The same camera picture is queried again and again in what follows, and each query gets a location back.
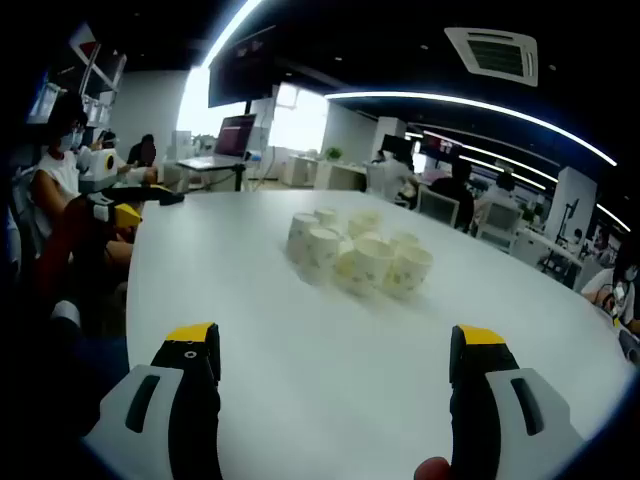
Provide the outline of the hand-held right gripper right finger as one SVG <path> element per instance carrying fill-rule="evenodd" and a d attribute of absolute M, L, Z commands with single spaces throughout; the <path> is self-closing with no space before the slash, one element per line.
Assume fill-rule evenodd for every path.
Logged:
<path fill-rule="evenodd" d="M 584 443 L 565 399 L 489 329 L 452 328 L 449 382 L 457 479 L 550 479 Z"/>

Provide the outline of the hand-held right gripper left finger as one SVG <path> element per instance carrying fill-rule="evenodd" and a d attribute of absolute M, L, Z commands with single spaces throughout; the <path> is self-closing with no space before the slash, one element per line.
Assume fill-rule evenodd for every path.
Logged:
<path fill-rule="evenodd" d="M 215 323 L 171 332 L 100 402 L 82 444 L 117 479 L 220 479 L 220 335 Z"/>

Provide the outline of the person's right hand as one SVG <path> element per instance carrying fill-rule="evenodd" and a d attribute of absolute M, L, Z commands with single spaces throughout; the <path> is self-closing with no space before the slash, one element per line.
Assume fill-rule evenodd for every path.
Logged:
<path fill-rule="evenodd" d="M 414 471 L 414 480 L 450 480 L 451 466 L 443 457 L 431 457 L 421 462 Z"/>

